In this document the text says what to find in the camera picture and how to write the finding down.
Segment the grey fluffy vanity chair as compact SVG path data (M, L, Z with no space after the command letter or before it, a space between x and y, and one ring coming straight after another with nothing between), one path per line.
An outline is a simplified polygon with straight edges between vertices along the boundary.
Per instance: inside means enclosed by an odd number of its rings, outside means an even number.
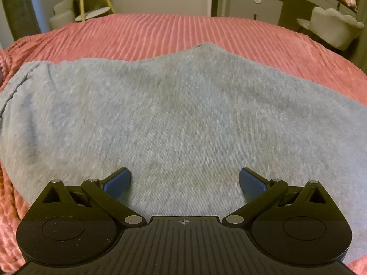
M315 7L310 20L298 18L297 24L340 51L345 51L364 29L364 23L335 9Z

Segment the grey drawer cabinet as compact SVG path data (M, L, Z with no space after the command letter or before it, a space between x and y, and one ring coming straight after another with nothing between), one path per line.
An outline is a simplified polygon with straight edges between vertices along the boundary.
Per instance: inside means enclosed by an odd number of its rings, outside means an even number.
M223 0L221 17L237 17L278 25L283 0Z

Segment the grey sweatpants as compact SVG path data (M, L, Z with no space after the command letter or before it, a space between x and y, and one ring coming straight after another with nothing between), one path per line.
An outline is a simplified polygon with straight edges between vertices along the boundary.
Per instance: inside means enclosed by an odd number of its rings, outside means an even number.
M27 63L1 92L1 162L33 202L122 167L139 214L225 217L248 167L292 186L320 181L366 254L366 107L334 90L201 44L132 63Z

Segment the pink ribbed bedspread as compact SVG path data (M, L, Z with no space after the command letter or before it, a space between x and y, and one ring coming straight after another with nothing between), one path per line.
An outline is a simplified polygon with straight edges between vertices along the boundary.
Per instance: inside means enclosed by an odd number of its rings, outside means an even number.
M366 104L366 74L301 33L251 19L174 14L113 14L20 38L1 51L1 86L31 61L136 61L203 42Z

